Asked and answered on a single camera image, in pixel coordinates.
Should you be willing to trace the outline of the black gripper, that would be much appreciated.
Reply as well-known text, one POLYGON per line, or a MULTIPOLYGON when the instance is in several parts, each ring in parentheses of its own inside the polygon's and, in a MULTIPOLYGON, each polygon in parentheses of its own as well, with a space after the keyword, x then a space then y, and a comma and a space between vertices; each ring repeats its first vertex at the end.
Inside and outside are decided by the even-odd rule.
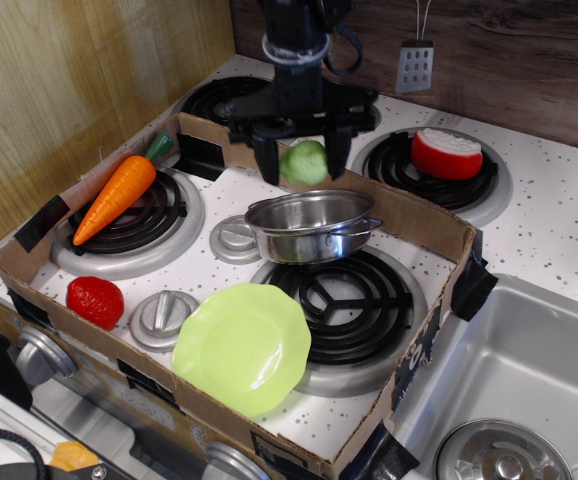
POLYGON ((373 129, 378 92, 325 78, 313 69, 277 68, 263 89, 227 103, 229 138, 253 143, 258 169, 271 185, 280 181, 276 139, 324 136, 332 180, 345 172, 353 136, 373 129))

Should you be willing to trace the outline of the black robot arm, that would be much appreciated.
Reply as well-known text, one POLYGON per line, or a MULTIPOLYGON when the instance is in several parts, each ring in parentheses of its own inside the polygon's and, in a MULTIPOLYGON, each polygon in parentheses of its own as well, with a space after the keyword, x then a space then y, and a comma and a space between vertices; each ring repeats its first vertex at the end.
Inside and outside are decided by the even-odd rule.
POLYGON ((345 172, 351 141, 377 127, 373 88, 343 85, 325 78, 355 72, 363 52, 357 36, 343 22, 351 1, 262 1, 266 32, 263 52, 274 78, 261 90, 238 97, 225 107, 229 138, 254 151, 263 179, 280 180, 279 139, 321 136, 328 173, 345 172))

